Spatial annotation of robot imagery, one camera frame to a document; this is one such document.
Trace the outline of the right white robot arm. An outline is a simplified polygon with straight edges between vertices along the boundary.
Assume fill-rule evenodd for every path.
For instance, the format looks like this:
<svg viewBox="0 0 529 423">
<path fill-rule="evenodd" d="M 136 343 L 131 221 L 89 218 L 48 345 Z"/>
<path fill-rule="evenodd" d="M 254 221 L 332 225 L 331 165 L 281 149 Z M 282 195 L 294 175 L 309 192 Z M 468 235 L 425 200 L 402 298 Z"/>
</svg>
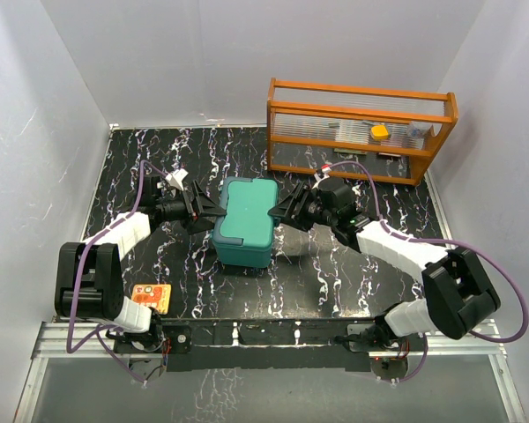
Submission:
<svg viewBox="0 0 529 423">
<path fill-rule="evenodd" d="M 356 207 L 356 195 L 338 177 L 315 186 L 299 183 L 269 211 L 279 223 L 308 232 L 327 226 L 354 251 L 381 259 L 423 286 L 424 296 L 393 304 L 372 326 L 343 342 L 364 342 L 388 350 L 406 337 L 439 331 L 459 340 L 501 306 L 501 300 L 477 255 L 468 248 L 447 249 L 389 227 Z"/>
</svg>

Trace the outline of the teal medicine kit box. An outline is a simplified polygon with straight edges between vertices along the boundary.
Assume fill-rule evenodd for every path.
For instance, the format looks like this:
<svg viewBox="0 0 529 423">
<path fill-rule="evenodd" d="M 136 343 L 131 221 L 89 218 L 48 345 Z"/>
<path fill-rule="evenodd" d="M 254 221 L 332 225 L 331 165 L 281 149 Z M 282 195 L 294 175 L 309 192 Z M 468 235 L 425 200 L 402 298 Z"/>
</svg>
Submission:
<svg viewBox="0 0 529 423">
<path fill-rule="evenodd" d="M 274 180 L 228 177 L 223 182 L 212 243 L 225 265 L 263 269 L 272 260 L 275 222 L 269 210 L 278 201 Z"/>
</svg>

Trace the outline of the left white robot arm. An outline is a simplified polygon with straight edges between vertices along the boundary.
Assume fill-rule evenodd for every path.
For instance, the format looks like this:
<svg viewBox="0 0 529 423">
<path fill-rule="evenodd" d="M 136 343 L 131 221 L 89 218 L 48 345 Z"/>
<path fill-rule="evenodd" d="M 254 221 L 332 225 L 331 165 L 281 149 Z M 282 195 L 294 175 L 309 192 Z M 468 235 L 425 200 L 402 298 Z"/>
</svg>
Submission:
<svg viewBox="0 0 529 423">
<path fill-rule="evenodd" d="M 198 234 L 225 216 L 197 182 L 184 185 L 183 178 L 182 171 L 143 176 L 129 211 L 87 240 L 60 248 L 54 297 L 59 316 L 97 322 L 108 338 L 147 352 L 162 346 L 160 316 L 153 305 L 125 294 L 121 262 L 164 223 L 177 221 L 188 234 Z"/>
</svg>

